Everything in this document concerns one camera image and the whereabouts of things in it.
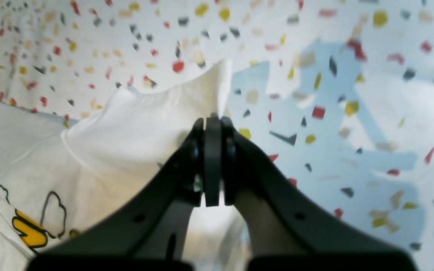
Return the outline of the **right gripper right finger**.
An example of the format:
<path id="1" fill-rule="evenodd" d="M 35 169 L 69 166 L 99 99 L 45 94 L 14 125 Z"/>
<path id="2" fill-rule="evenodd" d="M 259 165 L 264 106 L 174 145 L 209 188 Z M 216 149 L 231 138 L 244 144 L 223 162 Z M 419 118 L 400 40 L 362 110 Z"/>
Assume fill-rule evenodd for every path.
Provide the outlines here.
<path id="1" fill-rule="evenodd" d="M 300 192 L 274 162 L 222 122 L 225 204 L 245 220 L 248 271 L 415 271 L 404 250 L 357 230 Z"/>

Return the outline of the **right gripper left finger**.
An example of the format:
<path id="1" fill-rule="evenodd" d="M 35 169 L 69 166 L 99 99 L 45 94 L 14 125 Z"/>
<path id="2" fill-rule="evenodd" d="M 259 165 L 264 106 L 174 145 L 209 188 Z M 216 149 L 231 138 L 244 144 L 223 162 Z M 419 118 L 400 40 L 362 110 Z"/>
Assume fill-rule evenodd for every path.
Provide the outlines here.
<path id="1" fill-rule="evenodd" d="M 191 271 L 182 258 L 188 223 L 200 199 L 219 205 L 222 123 L 196 120 L 183 144 L 152 180 L 114 214 L 35 257 L 28 271 Z"/>

